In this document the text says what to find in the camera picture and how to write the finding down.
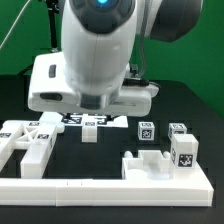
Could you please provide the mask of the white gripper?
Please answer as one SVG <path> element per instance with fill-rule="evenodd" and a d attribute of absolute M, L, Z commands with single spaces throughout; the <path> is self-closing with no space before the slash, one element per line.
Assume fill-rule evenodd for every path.
<path fill-rule="evenodd" d="M 111 116 L 146 116 L 152 98 L 159 92 L 156 84 L 130 85 L 126 79 L 118 98 L 100 108 L 98 101 L 86 101 L 82 108 L 79 95 L 66 82 L 63 74 L 64 59 L 61 53 L 40 55 L 35 59 L 28 93 L 28 107 L 33 111 L 98 114 Z"/>

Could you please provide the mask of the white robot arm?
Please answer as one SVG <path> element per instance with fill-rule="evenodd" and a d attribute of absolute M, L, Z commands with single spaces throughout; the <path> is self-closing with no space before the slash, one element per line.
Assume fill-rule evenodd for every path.
<path fill-rule="evenodd" d="M 129 63 L 136 37 L 173 42 L 197 23 L 203 0 L 57 0 L 61 50 L 35 58 L 34 111 L 138 116 L 159 87 Z"/>

